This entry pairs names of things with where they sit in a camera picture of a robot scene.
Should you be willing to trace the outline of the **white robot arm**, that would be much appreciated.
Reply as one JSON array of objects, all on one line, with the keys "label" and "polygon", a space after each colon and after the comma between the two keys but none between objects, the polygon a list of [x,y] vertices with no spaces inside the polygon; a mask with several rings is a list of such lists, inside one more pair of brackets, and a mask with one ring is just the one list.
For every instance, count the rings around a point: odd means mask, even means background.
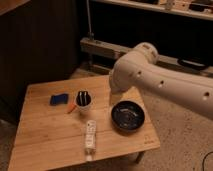
[{"label": "white robot arm", "polygon": [[146,89],[213,120],[213,78],[157,66],[157,49],[148,42],[120,57],[109,74],[112,93]]}]

